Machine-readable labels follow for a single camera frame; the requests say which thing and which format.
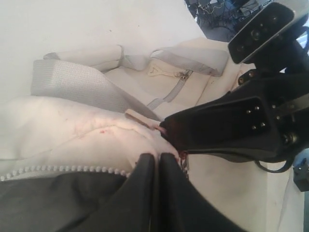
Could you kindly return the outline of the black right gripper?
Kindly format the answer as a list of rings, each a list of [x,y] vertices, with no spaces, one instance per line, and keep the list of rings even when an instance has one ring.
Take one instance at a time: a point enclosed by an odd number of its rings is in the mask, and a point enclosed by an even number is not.
[[[222,97],[168,116],[161,122],[167,140],[188,154],[213,155],[230,162],[284,162],[283,173],[309,146],[309,73],[249,70],[243,87],[265,85],[266,96]]]

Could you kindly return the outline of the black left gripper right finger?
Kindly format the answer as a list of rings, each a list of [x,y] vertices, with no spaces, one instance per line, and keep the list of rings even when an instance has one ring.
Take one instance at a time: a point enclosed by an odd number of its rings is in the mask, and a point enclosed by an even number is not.
[[[292,171],[268,174],[253,162],[191,155],[184,174],[173,155],[160,159],[162,230],[168,232],[292,232]]]

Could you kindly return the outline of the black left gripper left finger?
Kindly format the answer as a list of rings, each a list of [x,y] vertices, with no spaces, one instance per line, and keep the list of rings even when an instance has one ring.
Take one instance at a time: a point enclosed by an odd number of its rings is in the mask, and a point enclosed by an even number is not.
[[[109,201],[89,219],[90,232],[149,230],[155,159],[142,154],[133,173]]]

